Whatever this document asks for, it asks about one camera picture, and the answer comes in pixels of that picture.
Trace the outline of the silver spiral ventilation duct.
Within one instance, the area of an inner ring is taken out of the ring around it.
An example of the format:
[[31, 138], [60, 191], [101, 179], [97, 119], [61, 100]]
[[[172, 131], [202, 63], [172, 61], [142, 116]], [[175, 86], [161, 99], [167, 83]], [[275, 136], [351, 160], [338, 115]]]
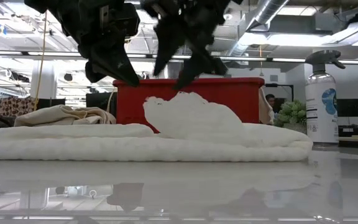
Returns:
[[268, 32], [273, 18], [289, 0], [259, 0], [254, 10], [242, 15], [237, 27], [237, 42], [228, 51], [229, 56], [240, 57], [251, 45], [262, 45], [265, 37], [255, 32]]

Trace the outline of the beige folded cloth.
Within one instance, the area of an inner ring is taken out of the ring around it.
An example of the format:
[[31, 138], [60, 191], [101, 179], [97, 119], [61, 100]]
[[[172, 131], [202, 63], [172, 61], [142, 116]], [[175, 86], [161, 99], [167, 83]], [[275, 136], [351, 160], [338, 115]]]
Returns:
[[101, 108], [77, 108], [57, 105], [18, 116], [14, 127], [82, 124], [116, 124], [116, 118]]

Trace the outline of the black computer monitor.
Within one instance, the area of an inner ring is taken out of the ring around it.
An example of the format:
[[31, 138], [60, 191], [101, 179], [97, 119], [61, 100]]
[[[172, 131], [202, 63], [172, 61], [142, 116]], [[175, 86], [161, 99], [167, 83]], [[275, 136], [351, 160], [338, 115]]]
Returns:
[[358, 117], [358, 99], [337, 99], [339, 117]]

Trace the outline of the brown patterned fabric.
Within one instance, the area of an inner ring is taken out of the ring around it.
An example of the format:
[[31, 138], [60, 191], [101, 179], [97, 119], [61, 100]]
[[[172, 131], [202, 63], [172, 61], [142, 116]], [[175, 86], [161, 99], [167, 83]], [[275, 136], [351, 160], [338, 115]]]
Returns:
[[4, 117], [18, 117], [34, 111], [36, 107], [35, 98], [28, 96], [26, 98], [19, 98], [10, 96], [2, 98], [0, 101], [0, 114]]

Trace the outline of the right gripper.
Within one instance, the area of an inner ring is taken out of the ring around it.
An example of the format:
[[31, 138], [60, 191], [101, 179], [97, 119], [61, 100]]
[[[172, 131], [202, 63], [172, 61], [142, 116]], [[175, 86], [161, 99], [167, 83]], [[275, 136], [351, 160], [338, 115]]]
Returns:
[[225, 23], [223, 15], [231, 2], [238, 3], [238, 0], [141, 0], [141, 8], [158, 20], [154, 27], [158, 52], [153, 76], [159, 76], [184, 45], [197, 53], [184, 61], [174, 90], [188, 86], [202, 73], [225, 76], [227, 67], [220, 58], [198, 53], [213, 44], [214, 31]]

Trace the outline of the black box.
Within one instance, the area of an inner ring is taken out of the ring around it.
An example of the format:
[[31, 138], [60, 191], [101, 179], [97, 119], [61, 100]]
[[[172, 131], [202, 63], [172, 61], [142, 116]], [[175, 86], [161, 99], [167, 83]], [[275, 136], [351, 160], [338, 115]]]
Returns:
[[86, 106], [97, 107], [111, 113], [116, 117], [117, 92], [88, 93], [86, 94]]
[[39, 99], [37, 109], [49, 108], [57, 105], [65, 105], [66, 99]]

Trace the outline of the clear spray bottle black trigger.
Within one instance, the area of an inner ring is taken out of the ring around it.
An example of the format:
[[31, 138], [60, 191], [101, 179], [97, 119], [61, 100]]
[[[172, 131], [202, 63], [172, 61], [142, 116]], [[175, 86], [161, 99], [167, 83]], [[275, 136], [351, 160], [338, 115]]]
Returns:
[[337, 50], [320, 50], [305, 60], [312, 66], [305, 86], [307, 135], [317, 144], [339, 143], [336, 81], [326, 72], [326, 64], [345, 69], [338, 60], [340, 56]]

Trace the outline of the green potted plant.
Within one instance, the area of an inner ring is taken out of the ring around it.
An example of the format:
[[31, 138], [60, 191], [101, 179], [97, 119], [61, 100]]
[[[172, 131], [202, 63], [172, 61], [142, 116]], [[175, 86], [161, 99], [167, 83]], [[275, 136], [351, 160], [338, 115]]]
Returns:
[[299, 100], [284, 102], [274, 119], [274, 125], [284, 127], [285, 124], [306, 125], [306, 104]]

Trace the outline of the white lace top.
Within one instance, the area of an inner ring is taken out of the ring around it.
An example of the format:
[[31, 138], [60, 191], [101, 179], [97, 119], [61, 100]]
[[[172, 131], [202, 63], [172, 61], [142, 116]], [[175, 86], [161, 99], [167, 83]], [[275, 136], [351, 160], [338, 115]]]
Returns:
[[147, 98], [147, 124], [0, 128], [0, 160], [288, 162], [306, 159], [305, 134], [243, 123], [196, 93]]

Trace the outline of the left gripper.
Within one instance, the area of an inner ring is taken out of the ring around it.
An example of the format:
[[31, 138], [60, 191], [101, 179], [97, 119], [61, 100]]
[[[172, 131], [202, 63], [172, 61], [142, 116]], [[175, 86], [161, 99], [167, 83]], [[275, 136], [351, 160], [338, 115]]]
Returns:
[[88, 58], [85, 75], [91, 83], [112, 77], [130, 86], [139, 78], [127, 57], [124, 41], [138, 33], [140, 18], [124, 0], [79, 0], [78, 51]]

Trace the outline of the red plastic laundry bin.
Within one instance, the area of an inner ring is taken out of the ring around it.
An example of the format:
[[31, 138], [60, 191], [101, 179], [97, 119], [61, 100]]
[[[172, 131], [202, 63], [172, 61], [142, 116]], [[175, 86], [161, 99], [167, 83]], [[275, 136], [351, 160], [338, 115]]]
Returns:
[[[116, 123], [144, 124], [155, 133], [158, 131], [146, 121], [143, 103], [148, 97], [172, 99], [178, 91], [174, 79], [140, 80], [137, 87], [114, 80], [117, 88]], [[262, 78], [200, 78], [181, 89], [197, 93], [208, 102], [226, 105], [245, 123], [259, 122], [259, 89], [265, 83]]]

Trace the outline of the long ceiling light bar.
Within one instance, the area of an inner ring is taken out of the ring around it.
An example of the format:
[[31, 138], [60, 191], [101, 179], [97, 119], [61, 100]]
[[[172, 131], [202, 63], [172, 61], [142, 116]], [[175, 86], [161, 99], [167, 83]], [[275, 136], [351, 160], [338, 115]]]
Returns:
[[[44, 56], [44, 59], [50, 60], [83, 60], [83, 57], [78, 52], [21, 52], [11, 50], [0, 50], [0, 57], [12, 58], [27, 58], [39, 60]], [[133, 61], [147, 61], [157, 58], [156, 54], [127, 54], [127, 57]], [[222, 61], [235, 62], [272, 62], [272, 63], [305, 63], [303, 58], [274, 58], [274, 57], [231, 57], [218, 56]], [[344, 65], [358, 65], [358, 60], [339, 60]]]

